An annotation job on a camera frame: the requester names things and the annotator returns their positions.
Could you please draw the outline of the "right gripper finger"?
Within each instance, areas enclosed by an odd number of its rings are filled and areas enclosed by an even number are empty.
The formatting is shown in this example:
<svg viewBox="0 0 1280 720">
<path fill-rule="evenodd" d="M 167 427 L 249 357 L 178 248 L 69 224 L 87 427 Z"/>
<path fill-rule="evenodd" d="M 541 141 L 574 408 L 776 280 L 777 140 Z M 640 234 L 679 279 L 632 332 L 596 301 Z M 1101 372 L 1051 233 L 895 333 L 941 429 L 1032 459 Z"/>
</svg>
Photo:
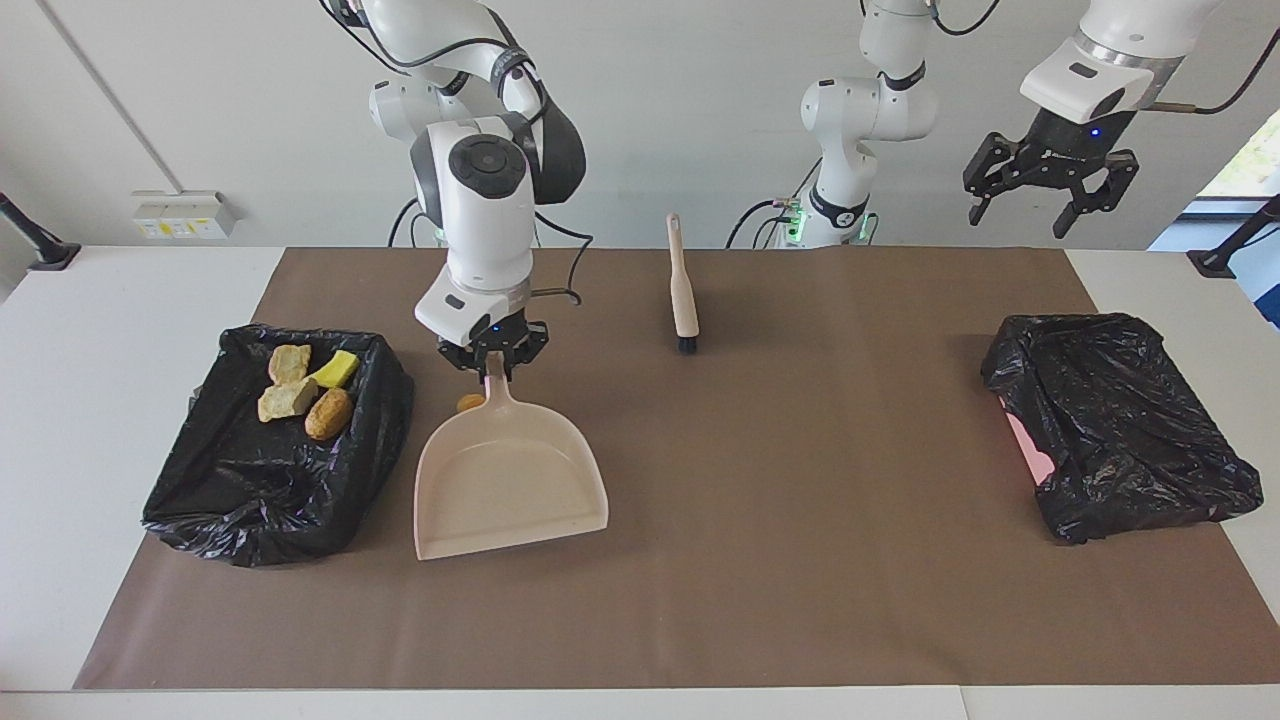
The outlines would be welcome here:
<svg viewBox="0 0 1280 720">
<path fill-rule="evenodd" d="M 503 322 L 500 337 L 503 373 L 512 380 L 515 369 L 531 364 L 548 345 L 549 329 L 545 322 Z"/>
<path fill-rule="evenodd" d="M 486 370 L 488 352 L 484 348 L 476 348 L 472 345 L 461 346 L 449 342 L 445 338 L 438 338 L 436 351 L 452 366 L 454 366 L 461 372 L 475 372 L 479 375 L 488 374 Z"/>
</svg>

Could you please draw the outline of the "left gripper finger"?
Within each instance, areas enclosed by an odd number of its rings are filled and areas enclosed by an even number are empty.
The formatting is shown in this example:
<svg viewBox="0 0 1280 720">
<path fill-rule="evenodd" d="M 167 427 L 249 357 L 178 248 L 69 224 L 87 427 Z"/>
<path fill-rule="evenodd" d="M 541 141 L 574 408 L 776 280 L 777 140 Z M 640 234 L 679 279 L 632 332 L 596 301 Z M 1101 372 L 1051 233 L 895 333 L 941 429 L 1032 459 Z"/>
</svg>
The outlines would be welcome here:
<svg viewBox="0 0 1280 720">
<path fill-rule="evenodd" d="M 974 204 L 968 213 L 970 225 L 978 225 L 991 201 L 1025 184 L 1030 176 L 1029 145 L 1012 141 L 1000 132 L 991 132 L 980 142 L 963 172 L 963 184 Z"/>
<path fill-rule="evenodd" d="M 1064 240 L 1080 217 L 1096 211 L 1112 211 L 1135 179 L 1140 165 L 1134 152 L 1110 152 L 1101 168 L 1105 170 L 1105 178 L 1093 191 L 1085 190 L 1084 170 L 1068 172 L 1065 187 L 1070 191 L 1071 199 L 1053 222 L 1056 240 Z"/>
</svg>

